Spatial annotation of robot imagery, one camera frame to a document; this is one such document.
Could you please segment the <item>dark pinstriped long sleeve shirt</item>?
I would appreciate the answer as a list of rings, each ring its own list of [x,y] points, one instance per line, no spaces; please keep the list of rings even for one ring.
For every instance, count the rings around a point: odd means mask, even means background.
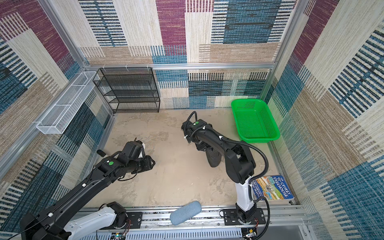
[[[220,164],[222,160],[222,155],[219,153],[219,151],[215,150],[213,147],[206,144],[205,142],[197,143],[196,147],[198,151],[206,153],[208,163],[212,168],[216,168]]]

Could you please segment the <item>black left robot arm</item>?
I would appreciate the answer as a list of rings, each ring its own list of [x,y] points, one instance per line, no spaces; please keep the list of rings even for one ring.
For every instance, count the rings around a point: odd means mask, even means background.
[[[103,228],[126,229],[131,223],[126,209],[112,202],[85,217],[72,218],[93,197],[112,183],[125,181],[127,173],[136,176],[150,171],[156,162],[146,155],[143,142],[127,142],[122,151],[108,156],[97,150],[102,160],[76,187],[36,216],[26,214],[20,221],[23,240],[78,240]]]

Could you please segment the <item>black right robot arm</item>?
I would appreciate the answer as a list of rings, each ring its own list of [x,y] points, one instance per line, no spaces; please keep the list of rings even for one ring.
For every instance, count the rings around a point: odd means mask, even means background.
[[[262,177],[268,169],[269,164],[265,154],[244,141],[239,142],[224,137],[215,131],[211,124],[203,120],[197,120],[194,123],[186,120],[181,129],[189,143],[195,143],[197,150],[206,153],[212,168],[220,164],[221,158],[225,159],[227,175],[236,185],[236,209],[239,222],[250,223],[256,212],[251,183],[256,178]],[[262,173],[256,176],[254,175],[256,163],[250,149],[257,151],[266,164]]]

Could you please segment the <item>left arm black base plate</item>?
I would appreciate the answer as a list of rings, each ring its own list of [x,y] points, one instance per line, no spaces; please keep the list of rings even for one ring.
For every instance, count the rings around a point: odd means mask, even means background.
[[[143,212],[126,212],[126,222],[121,230],[140,229]]]

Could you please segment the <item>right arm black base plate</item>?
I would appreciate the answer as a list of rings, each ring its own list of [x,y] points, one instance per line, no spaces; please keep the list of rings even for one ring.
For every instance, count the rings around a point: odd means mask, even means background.
[[[251,217],[251,220],[243,223],[239,221],[239,216],[237,214],[236,209],[223,209],[220,210],[219,215],[224,219],[225,226],[235,226],[235,225],[265,225],[267,223],[266,221],[266,214],[264,214],[263,209],[257,208],[255,214],[253,217]]]

